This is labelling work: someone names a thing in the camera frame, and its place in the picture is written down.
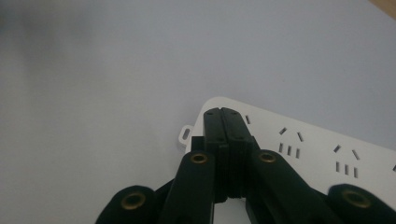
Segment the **white power strip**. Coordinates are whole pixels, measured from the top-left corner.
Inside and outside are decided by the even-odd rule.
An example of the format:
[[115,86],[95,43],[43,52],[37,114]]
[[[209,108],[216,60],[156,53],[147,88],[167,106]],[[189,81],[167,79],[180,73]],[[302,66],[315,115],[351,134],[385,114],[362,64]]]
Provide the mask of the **white power strip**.
[[179,142],[203,136],[203,114],[212,108],[238,111],[261,149],[281,154],[310,187],[324,194],[348,183],[372,192],[396,210],[396,151],[331,132],[228,98],[207,101],[195,125],[183,127]]

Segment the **power outlet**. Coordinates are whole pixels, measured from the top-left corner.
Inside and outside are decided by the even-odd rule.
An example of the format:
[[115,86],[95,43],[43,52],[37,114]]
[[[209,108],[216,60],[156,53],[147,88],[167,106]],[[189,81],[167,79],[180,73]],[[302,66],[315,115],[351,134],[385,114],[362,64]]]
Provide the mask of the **power outlet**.
[[187,152],[191,137],[203,135],[203,114],[214,107],[238,111],[259,146],[281,154],[312,188],[327,194],[331,186],[348,183],[396,209],[396,151],[228,98],[207,101],[195,125],[183,128],[179,140]]

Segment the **power strip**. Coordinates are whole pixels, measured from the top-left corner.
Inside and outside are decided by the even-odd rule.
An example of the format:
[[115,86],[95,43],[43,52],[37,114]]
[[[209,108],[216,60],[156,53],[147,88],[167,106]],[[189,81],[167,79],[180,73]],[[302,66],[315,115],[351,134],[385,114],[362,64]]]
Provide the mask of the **power strip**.
[[183,127],[178,139],[186,152],[192,136],[203,136],[203,114],[215,107],[238,111],[260,148],[283,155],[313,189],[327,194],[331,186],[348,183],[396,210],[396,151],[228,98],[210,99],[195,125]]

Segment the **mounting hole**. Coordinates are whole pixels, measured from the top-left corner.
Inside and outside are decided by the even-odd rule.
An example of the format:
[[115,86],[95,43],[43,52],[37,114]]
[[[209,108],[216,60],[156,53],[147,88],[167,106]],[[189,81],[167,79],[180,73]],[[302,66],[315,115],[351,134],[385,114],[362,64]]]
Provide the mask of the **mounting hole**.
[[264,161],[264,162],[276,161],[276,157],[273,154],[268,153],[268,152],[263,152],[262,154],[259,155],[259,158],[261,161]]
[[350,204],[359,207],[359,208],[368,208],[371,206],[370,200],[368,200],[364,195],[350,190],[345,189],[343,191],[343,198]]
[[136,191],[126,195],[121,201],[121,206],[125,210],[135,210],[142,206],[145,201],[146,196],[142,192]]
[[197,164],[202,164],[207,162],[208,157],[203,153],[197,153],[191,156],[191,161]]

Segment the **wall outlet socket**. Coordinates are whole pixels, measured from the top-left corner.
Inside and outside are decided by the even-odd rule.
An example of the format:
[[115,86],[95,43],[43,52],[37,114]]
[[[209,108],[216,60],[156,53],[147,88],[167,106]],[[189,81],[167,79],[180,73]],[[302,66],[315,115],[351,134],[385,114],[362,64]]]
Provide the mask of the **wall outlet socket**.
[[215,107],[238,111],[260,148],[281,154],[313,189],[327,194],[333,185],[355,185],[396,210],[396,151],[228,98],[207,101],[195,125],[182,129],[186,152],[191,137],[203,135],[203,114]]

